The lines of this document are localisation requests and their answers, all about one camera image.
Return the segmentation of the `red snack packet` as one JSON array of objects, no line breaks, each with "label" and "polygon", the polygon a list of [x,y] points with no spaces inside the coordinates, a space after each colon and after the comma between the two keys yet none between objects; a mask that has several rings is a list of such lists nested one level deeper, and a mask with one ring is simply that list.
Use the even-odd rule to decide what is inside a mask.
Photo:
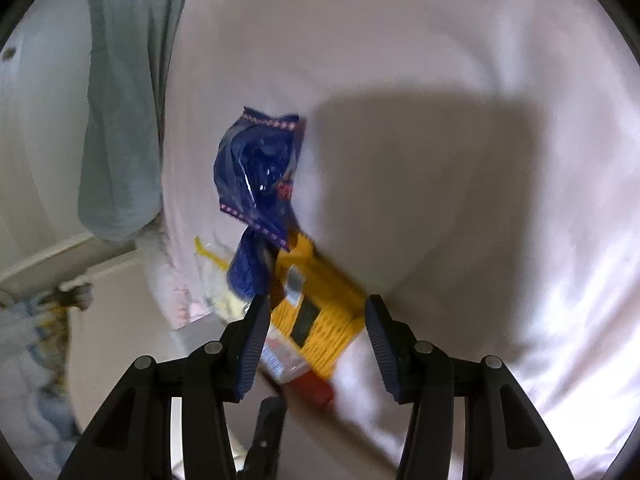
[{"label": "red snack packet", "polygon": [[288,388],[300,400],[317,411],[326,412],[331,409],[334,400],[332,386],[313,370],[307,370],[304,374],[294,378],[292,382],[288,383]]}]

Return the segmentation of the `grey-green blanket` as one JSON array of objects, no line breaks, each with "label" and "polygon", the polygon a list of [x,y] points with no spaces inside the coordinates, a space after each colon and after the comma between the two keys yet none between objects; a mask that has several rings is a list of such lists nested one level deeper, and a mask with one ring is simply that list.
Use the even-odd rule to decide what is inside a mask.
[{"label": "grey-green blanket", "polygon": [[102,240],[130,240],[162,210],[165,94],[185,1],[88,0],[78,216]]}]

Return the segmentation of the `small bottle with white pills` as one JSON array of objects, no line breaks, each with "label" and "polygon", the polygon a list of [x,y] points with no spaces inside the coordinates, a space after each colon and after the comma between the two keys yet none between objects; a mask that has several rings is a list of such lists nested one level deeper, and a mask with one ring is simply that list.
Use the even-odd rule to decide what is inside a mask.
[{"label": "small bottle with white pills", "polygon": [[292,342],[273,325],[269,327],[260,365],[279,385],[285,385],[310,371],[307,361],[300,355]]}]

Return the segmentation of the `large dark blue snack bag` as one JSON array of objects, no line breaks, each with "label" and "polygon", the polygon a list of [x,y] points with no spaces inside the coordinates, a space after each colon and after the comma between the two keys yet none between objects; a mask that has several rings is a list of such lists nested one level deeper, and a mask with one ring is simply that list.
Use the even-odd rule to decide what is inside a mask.
[{"label": "large dark blue snack bag", "polygon": [[304,129],[296,114],[271,117],[244,108],[213,164],[220,210],[284,250],[297,230],[292,195]]}]

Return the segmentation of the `yellow snack packet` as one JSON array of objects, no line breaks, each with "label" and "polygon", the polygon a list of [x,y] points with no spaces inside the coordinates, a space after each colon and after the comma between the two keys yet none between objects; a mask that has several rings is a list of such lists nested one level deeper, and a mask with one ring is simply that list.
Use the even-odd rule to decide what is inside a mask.
[{"label": "yellow snack packet", "polygon": [[272,291],[272,325],[330,380],[337,359],[363,330],[366,293],[303,233],[279,252]]}]

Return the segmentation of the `clear yellow-trimmed bread packet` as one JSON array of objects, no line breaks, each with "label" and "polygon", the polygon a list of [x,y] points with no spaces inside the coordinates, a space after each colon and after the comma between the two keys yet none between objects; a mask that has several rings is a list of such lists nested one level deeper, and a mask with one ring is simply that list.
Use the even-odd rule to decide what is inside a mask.
[{"label": "clear yellow-trimmed bread packet", "polygon": [[206,304],[225,323],[244,318],[248,302],[241,299],[228,283],[228,271],[234,253],[216,238],[211,242],[194,238],[195,259]]}]

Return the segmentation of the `small dark blue snack bag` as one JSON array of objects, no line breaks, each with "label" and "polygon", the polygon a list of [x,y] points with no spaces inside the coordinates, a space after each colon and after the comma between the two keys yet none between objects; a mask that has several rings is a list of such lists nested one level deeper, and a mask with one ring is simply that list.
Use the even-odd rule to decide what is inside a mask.
[{"label": "small dark blue snack bag", "polygon": [[227,271],[232,292],[245,301],[252,301],[256,295],[267,295],[278,252],[277,246],[262,233],[247,228]]}]

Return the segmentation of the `floral pillow with pink frill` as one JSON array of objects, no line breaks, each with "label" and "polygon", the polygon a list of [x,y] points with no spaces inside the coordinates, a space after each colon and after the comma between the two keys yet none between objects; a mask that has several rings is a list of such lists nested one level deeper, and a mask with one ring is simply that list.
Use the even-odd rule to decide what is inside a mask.
[{"label": "floral pillow with pink frill", "polygon": [[209,310],[196,298],[171,258],[163,218],[156,217],[136,238],[149,290],[173,330],[178,330]]}]

